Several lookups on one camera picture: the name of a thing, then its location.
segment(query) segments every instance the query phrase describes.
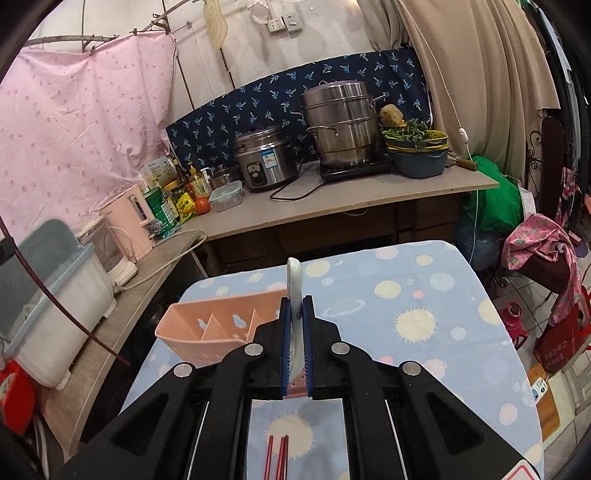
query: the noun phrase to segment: green can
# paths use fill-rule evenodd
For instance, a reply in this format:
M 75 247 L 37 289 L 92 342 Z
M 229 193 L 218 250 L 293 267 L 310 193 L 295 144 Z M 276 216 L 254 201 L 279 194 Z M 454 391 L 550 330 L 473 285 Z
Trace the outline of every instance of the green can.
M 162 190 L 159 188 L 147 192 L 144 199 L 160 224 L 158 236 L 166 238 L 177 227 L 178 213 L 176 209 L 173 210 L 174 207 L 171 207 L 170 202 L 166 201 Z

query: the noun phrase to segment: pink floral curtain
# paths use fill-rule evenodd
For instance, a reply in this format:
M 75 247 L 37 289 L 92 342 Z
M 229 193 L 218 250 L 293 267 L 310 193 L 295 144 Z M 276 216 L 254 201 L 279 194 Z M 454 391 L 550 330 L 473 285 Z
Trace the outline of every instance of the pink floral curtain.
M 76 230 L 168 151 L 174 50 L 147 32 L 19 53 L 0 85 L 0 212 L 17 242 L 50 218 Z

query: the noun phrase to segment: wall switch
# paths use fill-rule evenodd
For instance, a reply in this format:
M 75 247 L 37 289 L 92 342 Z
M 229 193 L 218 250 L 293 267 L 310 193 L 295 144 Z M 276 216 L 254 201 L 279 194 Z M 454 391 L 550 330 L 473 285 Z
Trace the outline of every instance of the wall switch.
M 283 15 L 283 21 L 288 32 L 299 32 L 302 30 L 300 17 L 295 14 Z

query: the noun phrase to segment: pink bottle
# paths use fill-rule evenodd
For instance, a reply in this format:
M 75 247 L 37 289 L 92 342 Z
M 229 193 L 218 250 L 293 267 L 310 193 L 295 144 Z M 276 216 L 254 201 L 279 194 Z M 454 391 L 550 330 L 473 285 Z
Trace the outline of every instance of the pink bottle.
M 527 330 L 524 330 L 521 323 L 521 305 L 515 301 L 508 301 L 507 307 L 500 310 L 499 315 L 507 332 L 509 332 L 511 340 L 513 340 L 515 350 L 519 350 L 530 334 Z

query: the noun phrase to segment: rice cooker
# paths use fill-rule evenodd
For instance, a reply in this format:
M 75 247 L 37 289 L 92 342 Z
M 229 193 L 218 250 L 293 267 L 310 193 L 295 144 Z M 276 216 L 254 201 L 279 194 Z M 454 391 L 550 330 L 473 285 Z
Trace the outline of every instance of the rice cooker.
M 237 137 L 234 156 L 247 188 L 253 192 L 285 185 L 298 175 L 294 151 L 282 127 Z

